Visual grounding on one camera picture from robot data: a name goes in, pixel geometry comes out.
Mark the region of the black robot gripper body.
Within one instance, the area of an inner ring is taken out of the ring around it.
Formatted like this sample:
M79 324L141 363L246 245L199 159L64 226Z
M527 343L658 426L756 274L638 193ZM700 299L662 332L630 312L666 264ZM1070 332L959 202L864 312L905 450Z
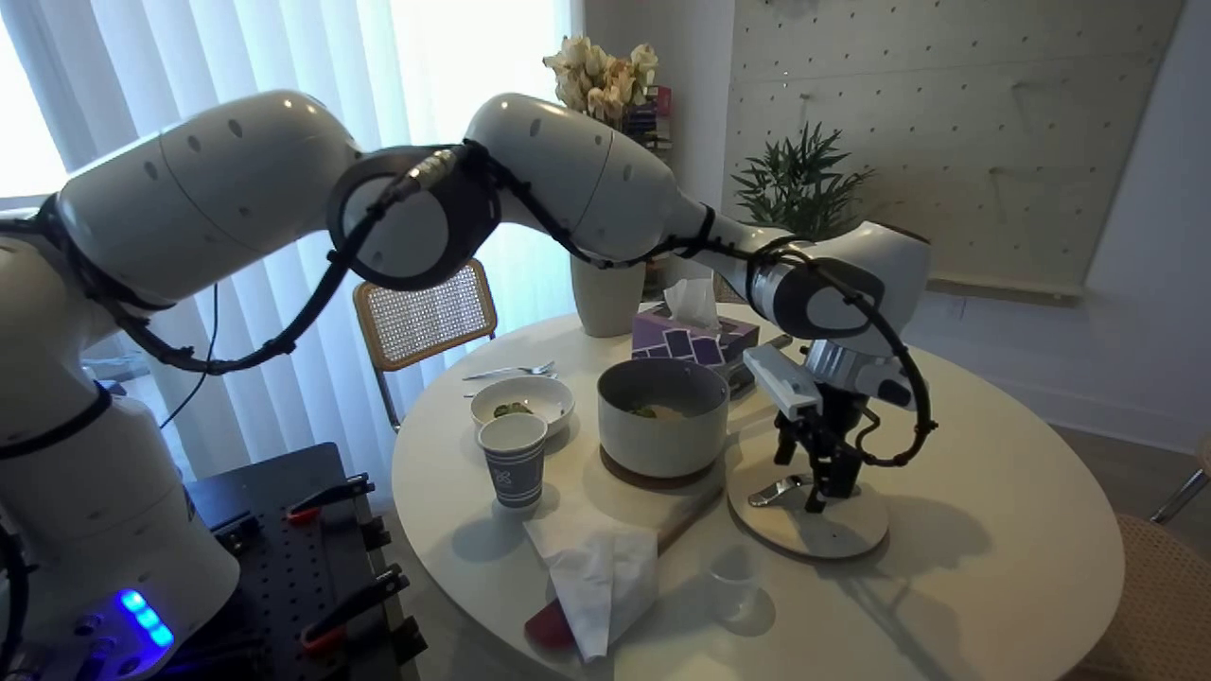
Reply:
M857 426L857 420L866 417L866 397L864 394L847 394L835 386L816 386L821 391L821 409L809 411L802 423L802 445L813 459L830 459L830 453L847 453L857 465L870 465L870 453L864 453L851 443L851 430Z

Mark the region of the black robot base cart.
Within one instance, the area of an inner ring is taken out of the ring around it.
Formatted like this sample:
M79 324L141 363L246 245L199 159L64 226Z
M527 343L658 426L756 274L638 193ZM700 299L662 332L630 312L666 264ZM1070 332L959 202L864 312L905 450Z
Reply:
M372 492L331 443L193 479L242 578L153 681L417 681L426 641Z

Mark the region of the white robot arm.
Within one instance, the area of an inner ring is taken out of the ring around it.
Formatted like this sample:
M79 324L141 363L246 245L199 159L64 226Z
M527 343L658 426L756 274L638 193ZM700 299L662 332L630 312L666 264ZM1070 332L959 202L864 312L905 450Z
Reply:
M932 245L857 222L826 243L739 226L683 198L668 167L625 131L528 93L488 97L462 139L360 151L311 93L268 92L204 108L76 170L2 226L0 251L0 508L7 643L79 646L117 633L145 667L175 655L233 594L237 559L196 518L151 411L79 368L109 332L199 375L208 363L151 332L151 319L321 231L330 267L301 313L249 363L293 347L345 277L422 293L479 243L527 222L572 256L621 267L692 256L804 363L748 351L809 450L847 436L835 397L927 406L899 324Z

